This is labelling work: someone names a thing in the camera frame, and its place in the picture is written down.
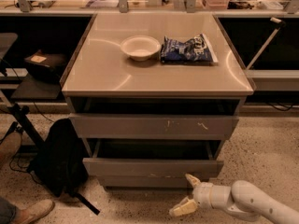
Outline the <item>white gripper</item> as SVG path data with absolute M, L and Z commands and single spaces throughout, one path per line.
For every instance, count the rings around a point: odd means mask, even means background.
M 188 182 L 193 187 L 193 199 L 185 197 L 179 204 L 176 204 L 169 210 L 171 217 L 181 217 L 196 211 L 197 207 L 211 208 L 210 192 L 213 184 L 208 182 L 201 182 L 196 176 L 186 174 Z

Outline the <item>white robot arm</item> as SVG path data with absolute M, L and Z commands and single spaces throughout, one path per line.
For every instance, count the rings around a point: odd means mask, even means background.
M 169 210 L 172 217 L 195 212 L 198 208 L 218 209 L 245 221 L 254 222 L 265 217 L 273 224 L 299 224 L 299 212 L 273 199 L 264 191 L 245 180 L 237 180 L 232 186 L 218 186 L 202 182 L 186 174 L 192 185 L 192 197 L 185 197 Z

